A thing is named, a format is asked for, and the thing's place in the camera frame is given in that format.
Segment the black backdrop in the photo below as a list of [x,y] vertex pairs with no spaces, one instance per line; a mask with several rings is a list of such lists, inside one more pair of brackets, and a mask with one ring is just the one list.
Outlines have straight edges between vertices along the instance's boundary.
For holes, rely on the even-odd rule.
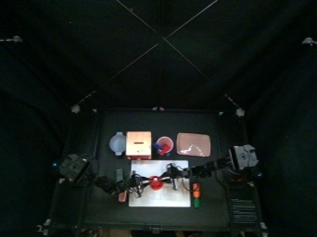
[[246,110],[272,233],[311,236],[315,1],[1,1],[1,231],[25,236],[52,197],[70,106]]

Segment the black curtain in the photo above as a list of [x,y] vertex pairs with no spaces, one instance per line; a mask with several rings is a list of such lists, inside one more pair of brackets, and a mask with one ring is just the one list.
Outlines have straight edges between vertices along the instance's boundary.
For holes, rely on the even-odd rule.
[[275,236],[315,236],[317,49],[263,91],[247,116],[248,136],[266,177],[259,184],[263,217]]
[[69,115],[45,78],[0,46],[0,235],[36,236],[48,218],[50,164],[61,156]]

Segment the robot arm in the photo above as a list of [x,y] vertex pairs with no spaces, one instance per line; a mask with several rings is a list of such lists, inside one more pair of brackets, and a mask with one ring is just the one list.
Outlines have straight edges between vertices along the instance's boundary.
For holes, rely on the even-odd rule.
[[[228,157],[209,161],[201,166],[180,168],[173,163],[165,167],[165,172],[159,179],[171,182],[176,190],[175,179],[207,178],[211,172],[223,168],[232,171],[234,174],[243,173],[258,163],[255,148],[251,145],[234,146],[228,149]],[[96,187],[108,194],[119,194],[125,190],[133,191],[137,197],[141,197],[141,189],[148,185],[149,179],[132,172],[128,181],[115,182],[109,177],[97,177],[92,174],[89,159],[77,155],[68,155],[58,166],[58,173],[74,184],[80,182],[86,184],[92,181]]]

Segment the tray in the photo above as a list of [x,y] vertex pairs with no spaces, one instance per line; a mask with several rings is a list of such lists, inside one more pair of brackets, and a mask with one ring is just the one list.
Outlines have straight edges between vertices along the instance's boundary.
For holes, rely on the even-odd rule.
[[204,134],[179,133],[176,153],[184,156],[209,156],[209,138]]

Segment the table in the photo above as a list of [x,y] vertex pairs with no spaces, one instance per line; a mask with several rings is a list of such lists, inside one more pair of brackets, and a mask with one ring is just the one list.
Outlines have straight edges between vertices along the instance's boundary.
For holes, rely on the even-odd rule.
[[[151,131],[152,140],[168,136],[173,141],[179,132],[207,134],[211,141],[208,157],[180,156],[175,149],[172,160],[188,160],[189,167],[203,165],[227,155],[228,147],[247,143],[243,120],[234,111],[148,111],[148,110],[105,110],[97,109],[74,115],[69,130],[64,155],[92,154],[98,166],[97,175],[115,179],[115,170],[121,168],[129,172],[131,162],[124,156],[113,155],[108,141],[116,131]],[[117,198],[105,194],[92,185],[72,187],[68,183],[57,183],[49,218],[50,228],[108,228],[131,230],[183,230],[183,231],[235,231],[240,225],[232,223],[230,214],[230,191],[219,183],[222,172],[200,179],[200,208],[191,207],[128,207]],[[260,214],[256,190],[246,188],[243,198],[256,204],[256,224],[244,229],[258,230]]]

